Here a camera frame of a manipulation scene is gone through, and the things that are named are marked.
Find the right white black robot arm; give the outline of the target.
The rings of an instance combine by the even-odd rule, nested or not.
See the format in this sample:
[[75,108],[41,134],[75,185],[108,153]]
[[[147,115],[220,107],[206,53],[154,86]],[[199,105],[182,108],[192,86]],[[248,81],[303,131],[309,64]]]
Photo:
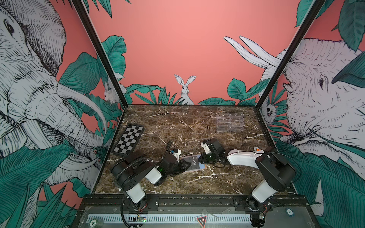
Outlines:
[[201,164],[219,162],[224,165],[247,166],[258,169],[264,180],[255,187],[247,201],[258,207],[277,192],[284,192],[296,176],[295,168],[284,155],[274,148],[265,150],[243,151],[224,149],[217,139],[203,140],[198,161]]

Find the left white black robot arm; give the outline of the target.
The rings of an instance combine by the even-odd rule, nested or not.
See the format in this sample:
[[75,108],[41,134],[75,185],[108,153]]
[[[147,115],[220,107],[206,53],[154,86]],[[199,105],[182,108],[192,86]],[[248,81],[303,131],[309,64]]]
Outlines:
[[146,195],[140,184],[142,179],[159,186],[166,178],[182,174],[191,166],[189,161],[179,160],[171,153],[155,163],[151,158],[136,152],[116,161],[110,171],[114,176],[115,185],[135,206],[143,207],[146,204]]

